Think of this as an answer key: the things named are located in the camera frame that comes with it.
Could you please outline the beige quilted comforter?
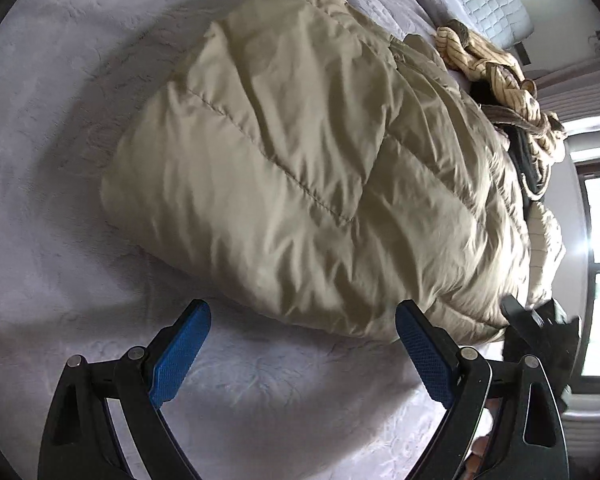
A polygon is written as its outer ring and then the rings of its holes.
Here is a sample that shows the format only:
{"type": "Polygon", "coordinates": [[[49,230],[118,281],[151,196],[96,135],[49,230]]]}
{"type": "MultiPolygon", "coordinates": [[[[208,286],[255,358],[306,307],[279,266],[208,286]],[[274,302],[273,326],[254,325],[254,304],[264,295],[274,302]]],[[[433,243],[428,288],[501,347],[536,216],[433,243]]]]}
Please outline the beige quilted comforter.
{"type": "Polygon", "coordinates": [[[121,137],[108,221],[238,304],[396,339],[411,299],[460,344],[527,298],[521,189],[500,134],[422,37],[347,0],[244,0],[121,137]]]}

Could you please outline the white puffer jacket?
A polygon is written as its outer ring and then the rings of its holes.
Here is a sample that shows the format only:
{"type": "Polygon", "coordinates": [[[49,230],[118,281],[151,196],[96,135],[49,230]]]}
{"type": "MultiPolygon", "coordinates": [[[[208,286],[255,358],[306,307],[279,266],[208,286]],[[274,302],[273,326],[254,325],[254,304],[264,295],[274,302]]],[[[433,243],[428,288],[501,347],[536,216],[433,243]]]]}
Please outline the white puffer jacket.
{"type": "Polygon", "coordinates": [[[530,242],[527,304],[537,307],[552,298],[554,279],[566,248],[557,218],[541,202],[530,205],[527,226],[530,242]]]}

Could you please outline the black garment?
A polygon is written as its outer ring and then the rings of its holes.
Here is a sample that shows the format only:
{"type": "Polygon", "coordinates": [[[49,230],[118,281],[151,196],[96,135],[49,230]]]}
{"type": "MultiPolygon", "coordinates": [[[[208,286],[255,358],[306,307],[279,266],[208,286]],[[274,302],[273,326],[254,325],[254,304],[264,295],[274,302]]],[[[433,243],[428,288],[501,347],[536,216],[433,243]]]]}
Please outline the black garment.
{"type": "Polygon", "coordinates": [[[550,183],[552,168],[544,162],[540,148],[534,143],[538,128],[527,122],[521,114],[499,103],[485,80],[473,82],[469,94],[482,107],[494,127],[500,129],[509,140],[507,153],[517,169],[524,197],[532,202],[540,202],[550,183]]]}

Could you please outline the lavender bedspread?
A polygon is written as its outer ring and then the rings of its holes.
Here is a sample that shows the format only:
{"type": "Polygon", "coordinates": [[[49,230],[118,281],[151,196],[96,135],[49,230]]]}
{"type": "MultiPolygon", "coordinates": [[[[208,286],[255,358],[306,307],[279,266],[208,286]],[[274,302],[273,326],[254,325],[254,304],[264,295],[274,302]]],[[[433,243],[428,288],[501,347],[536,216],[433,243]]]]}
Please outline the lavender bedspread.
{"type": "MultiPolygon", "coordinates": [[[[162,412],[206,479],[402,479],[434,431],[400,343],[269,318],[134,243],[102,206],[121,137],[244,0],[18,0],[0,26],[0,449],[38,474],[74,354],[117,359],[194,299],[211,330],[162,412]]],[[[347,0],[439,54],[427,0],[347,0]]]]}

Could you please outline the grey quilted headboard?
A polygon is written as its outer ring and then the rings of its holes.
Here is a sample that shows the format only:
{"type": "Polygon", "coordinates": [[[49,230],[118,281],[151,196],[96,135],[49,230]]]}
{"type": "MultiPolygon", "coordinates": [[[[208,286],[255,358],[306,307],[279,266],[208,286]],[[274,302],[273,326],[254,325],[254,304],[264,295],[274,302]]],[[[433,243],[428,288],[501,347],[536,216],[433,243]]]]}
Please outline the grey quilted headboard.
{"type": "Polygon", "coordinates": [[[462,21],[492,44],[509,50],[534,31],[522,0],[457,0],[462,21]]]}

